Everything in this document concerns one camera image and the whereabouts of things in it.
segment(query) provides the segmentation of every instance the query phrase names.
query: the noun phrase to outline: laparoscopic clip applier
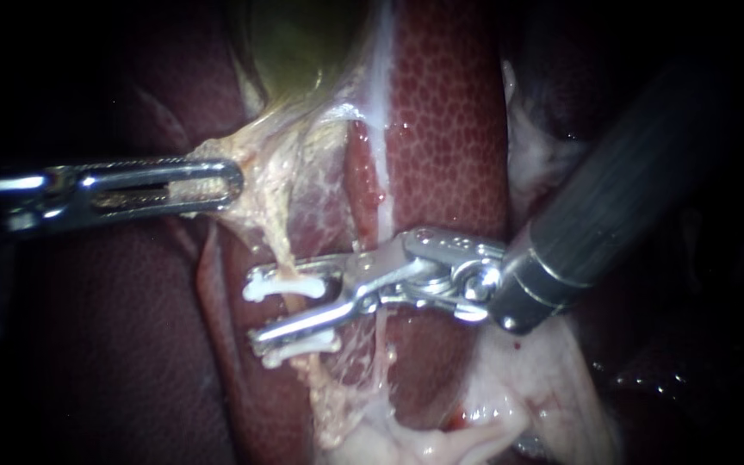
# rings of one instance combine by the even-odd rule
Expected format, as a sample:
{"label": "laparoscopic clip applier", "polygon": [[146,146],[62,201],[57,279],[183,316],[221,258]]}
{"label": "laparoscopic clip applier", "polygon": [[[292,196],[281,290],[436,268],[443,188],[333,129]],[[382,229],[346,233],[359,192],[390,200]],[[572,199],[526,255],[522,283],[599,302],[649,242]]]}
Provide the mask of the laparoscopic clip applier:
{"label": "laparoscopic clip applier", "polygon": [[[300,275],[336,282],[337,298],[251,331],[253,351],[276,366],[328,347],[334,328],[388,303],[533,331],[571,307],[725,158],[728,93],[724,76],[695,59],[667,67],[509,245],[417,227],[374,251],[299,260]],[[249,300],[309,292],[279,280],[273,264],[247,281]]]}

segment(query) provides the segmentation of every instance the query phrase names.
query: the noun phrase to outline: metal grasper jaw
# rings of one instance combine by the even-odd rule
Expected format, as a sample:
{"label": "metal grasper jaw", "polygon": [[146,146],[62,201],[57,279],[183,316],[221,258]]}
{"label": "metal grasper jaw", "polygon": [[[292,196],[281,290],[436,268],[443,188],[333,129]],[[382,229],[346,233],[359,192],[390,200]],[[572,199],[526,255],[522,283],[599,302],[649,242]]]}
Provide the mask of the metal grasper jaw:
{"label": "metal grasper jaw", "polygon": [[257,266],[247,276],[247,300],[282,293],[321,297],[324,280],[330,279],[339,280],[341,289],[334,301],[250,331],[252,350],[267,368],[301,353],[337,351],[336,327],[390,303],[440,308],[462,321],[482,321],[499,284],[504,252],[500,242],[422,226],[374,251],[298,260],[295,269],[304,276],[299,281],[278,280],[275,264]]}

